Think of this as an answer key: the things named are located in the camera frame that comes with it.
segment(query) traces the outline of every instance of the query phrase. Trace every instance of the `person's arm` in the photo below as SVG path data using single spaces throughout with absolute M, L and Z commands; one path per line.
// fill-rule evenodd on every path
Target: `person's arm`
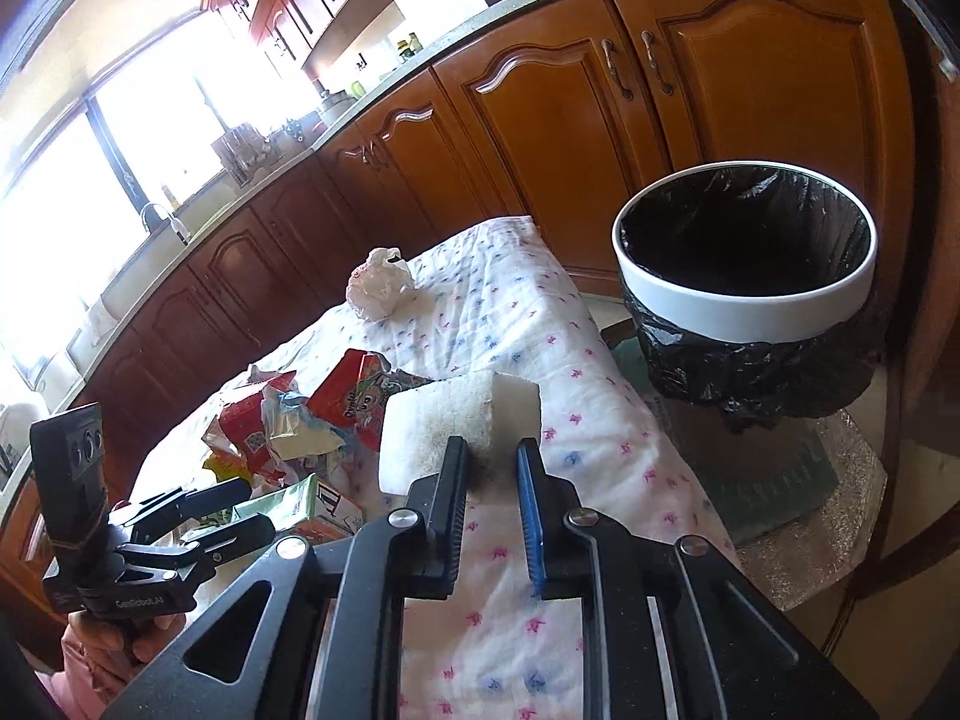
M 88 611 L 75 611 L 61 640 L 64 670 L 38 676 L 70 720 L 97 720 L 143 664 L 155 659 L 184 630 L 185 622 L 182 614 L 152 620 L 133 642 L 139 662 L 130 664 L 123 655 L 123 635 L 117 627 Z

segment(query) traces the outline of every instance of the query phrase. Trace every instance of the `hand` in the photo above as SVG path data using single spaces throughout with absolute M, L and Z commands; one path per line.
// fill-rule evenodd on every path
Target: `hand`
M 94 688 L 107 701 L 141 671 L 143 664 L 155 659 L 186 624 L 183 614 L 152 619 L 133 640 L 131 651 L 139 662 L 131 662 L 124 655 L 123 632 L 115 625 L 97 619 L 89 611 L 75 611 L 68 619 L 64 644 L 69 637 L 75 638 L 92 675 Z

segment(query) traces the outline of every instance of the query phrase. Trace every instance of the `metal bolt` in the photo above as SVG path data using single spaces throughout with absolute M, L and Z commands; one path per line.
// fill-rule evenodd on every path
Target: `metal bolt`
M 571 525 L 576 525 L 578 528 L 589 528 L 600 521 L 600 515 L 597 514 L 597 512 L 594 512 L 593 509 L 583 508 L 570 509 L 570 511 L 566 513 L 566 518 Z
M 412 528 L 416 525 L 416 521 L 419 519 L 418 515 L 414 509 L 397 509 L 395 512 L 390 512 L 390 517 L 387 517 L 387 522 L 389 522 L 395 528 Z
M 306 541 L 302 538 L 290 536 L 282 539 L 282 541 L 277 541 L 277 555 L 283 557 L 283 560 L 296 560 L 304 552 L 306 552 Z M 216 560 L 218 555 L 219 552 L 214 555 L 214 562 L 219 562 L 219 560 Z
M 690 557 L 702 557 L 709 549 L 710 542 L 702 536 L 684 536 L 680 539 L 680 550 Z

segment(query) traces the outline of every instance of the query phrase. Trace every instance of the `pink sleeve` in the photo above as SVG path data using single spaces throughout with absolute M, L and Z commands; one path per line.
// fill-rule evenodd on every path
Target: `pink sleeve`
M 80 642 L 70 628 L 61 640 L 61 647 L 64 670 L 52 676 L 37 674 L 37 677 L 70 720 L 97 720 L 106 703 L 93 688 L 93 675 L 83 658 Z

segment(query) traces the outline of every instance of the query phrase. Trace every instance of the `dirty sponge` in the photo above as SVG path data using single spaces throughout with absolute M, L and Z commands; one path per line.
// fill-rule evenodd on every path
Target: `dirty sponge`
M 540 432 L 539 386 L 520 376 L 478 370 L 398 392 L 383 420 L 380 489 L 406 495 L 414 480 L 440 472 L 449 437 L 463 436 L 470 497 L 512 490 L 517 444 Z

